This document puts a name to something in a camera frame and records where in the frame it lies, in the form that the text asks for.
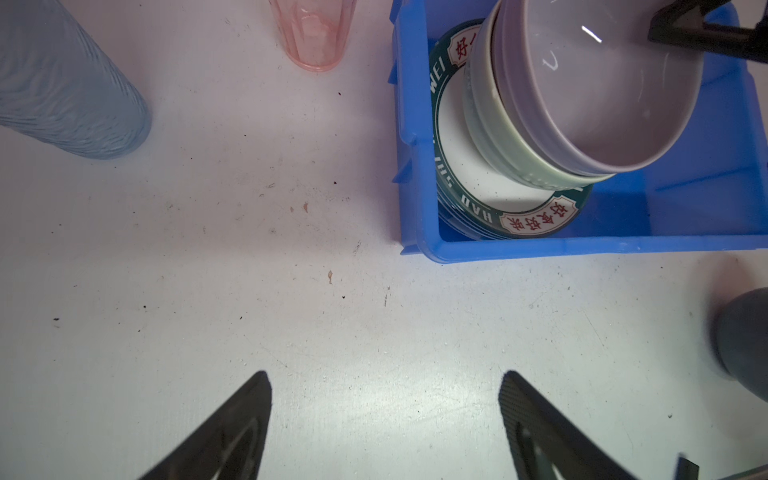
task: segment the cup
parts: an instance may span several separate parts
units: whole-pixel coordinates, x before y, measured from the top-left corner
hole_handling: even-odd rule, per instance
[[[270,0],[288,57],[309,71],[328,71],[344,55],[357,0]]]

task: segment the blue cylinder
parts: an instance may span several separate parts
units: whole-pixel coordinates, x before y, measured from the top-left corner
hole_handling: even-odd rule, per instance
[[[58,0],[0,0],[0,125],[106,160],[136,150],[151,116]]]

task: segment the dark gray round object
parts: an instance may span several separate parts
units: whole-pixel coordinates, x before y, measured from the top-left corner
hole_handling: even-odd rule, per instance
[[[715,320],[715,349],[735,379],[768,402],[768,288],[744,293]]]

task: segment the green-rimmed plate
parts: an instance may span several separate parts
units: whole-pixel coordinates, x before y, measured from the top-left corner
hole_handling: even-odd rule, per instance
[[[477,151],[462,110],[464,75],[458,73],[481,24],[473,20],[453,28],[429,56],[440,216],[476,240],[546,237],[581,212],[592,186],[561,191],[526,187],[494,170]]]

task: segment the table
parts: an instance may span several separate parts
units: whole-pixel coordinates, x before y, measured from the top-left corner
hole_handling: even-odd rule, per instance
[[[389,2],[325,74],[266,0],[64,4],[154,126],[117,161],[0,131],[0,477],[136,478],[260,369],[260,479],[515,478],[510,369],[638,478],[768,463],[702,331],[715,272],[766,285],[765,252],[399,256]]]

